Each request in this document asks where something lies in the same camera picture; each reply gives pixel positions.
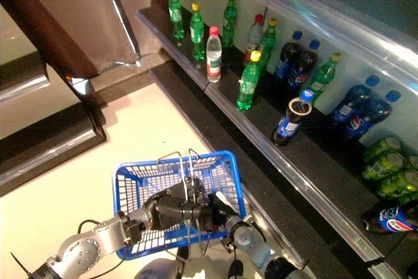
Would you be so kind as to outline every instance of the blue bottle cap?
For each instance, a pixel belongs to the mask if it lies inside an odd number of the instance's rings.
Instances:
[[[302,38],[302,32],[301,31],[295,31],[295,32],[293,32],[293,36],[292,36],[292,39],[295,39],[295,40],[300,40]]]
[[[304,90],[300,93],[299,97],[303,101],[312,101],[314,99],[314,92],[312,90]]]
[[[369,86],[376,86],[379,82],[380,79],[376,75],[370,75],[366,80],[366,84]]]
[[[391,103],[394,103],[402,96],[401,93],[398,91],[392,90],[388,94],[386,94],[386,99],[390,101]]]
[[[311,41],[311,43],[309,44],[309,48],[311,48],[311,49],[318,49],[319,44],[320,44],[319,40],[313,39]]]

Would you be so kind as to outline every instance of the can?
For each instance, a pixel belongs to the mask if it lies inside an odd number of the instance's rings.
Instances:
[[[418,155],[409,155],[405,158],[405,168],[412,171],[418,171]]]
[[[378,186],[378,195],[385,199],[396,199],[418,191],[418,172],[403,170],[386,179]]]
[[[375,143],[373,147],[364,151],[363,160],[368,163],[382,153],[391,151],[400,152],[401,149],[402,142],[400,140],[396,137],[385,137]]]
[[[367,180],[380,180],[398,172],[404,167],[405,161],[401,154],[391,152],[380,156],[369,163],[361,173]]]
[[[399,197],[396,200],[396,203],[397,203],[397,205],[400,206],[400,205],[404,205],[406,203],[412,202],[412,201],[414,201],[416,199],[418,199],[418,192],[408,193],[408,194],[405,194],[405,195]]]

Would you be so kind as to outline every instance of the blue shopping basket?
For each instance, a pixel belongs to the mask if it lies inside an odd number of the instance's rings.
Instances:
[[[234,154],[218,151],[210,154],[193,155],[174,159],[159,159],[122,163],[114,171],[113,198],[114,212],[119,210],[128,214],[140,208],[153,194],[182,181],[184,176],[198,177],[206,194],[220,191],[228,198],[234,209],[244,217],[246,210],[241,190],[240,175]],[[142,240],[130,247],[126,259],[134,259],[151,253],[187,246],[199,240],[224,237],[226,231],[217,233],[198,233],[192,227],[188,235],[184,223],[177,224],[164,231],[145,231]],[[125,256],[125,248],[118,251],[118,256]]]

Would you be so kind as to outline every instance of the robotic arm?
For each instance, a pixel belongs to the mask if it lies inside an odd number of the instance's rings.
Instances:
[[[69,237],[58,253],[46,260],[28,279],[77,279],[100,259],[141,240],[145,230],[164,230],[183,220],[197,221],[198,227],[213,231],[224,226],[229,235],[222,240],[228,252],[242,250],[266,279],[309,279],[282,257],[271,255],[271,247],[248,219],[242,220],[228,205],[222,193],[209,195],[204,205],[204,189],[198,178],[187,178],[151,196],[142,206],[126,216],[118,212],[91,231]]]

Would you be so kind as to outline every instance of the beige floor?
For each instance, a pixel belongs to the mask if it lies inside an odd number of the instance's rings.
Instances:
[[[174,151],[187,154],[188,148],[198,153],[208,152],[155,84],[110,103],[103,114],[107,121],[104,126],[108,136],[106,143],[0,199],[1,278],[26,278],[10,252],[33,271],[54,255],[67,237],[76,233],[81,221],[112,217],[111,174],[119,163],[155,160]],[[194,277],[203,268],[206,278],[226,277],[232,255],[226,254],[219,244],[210,246],[208,256],[191,260],[187,277]],[[126,261],[101,278],[133,278],[144,265],[159,257],[172,258],[161,252]],[[118,261],[115,254],[106,256],[81,279],[100,274]],[[254,278],[253,270],[246,272]]]

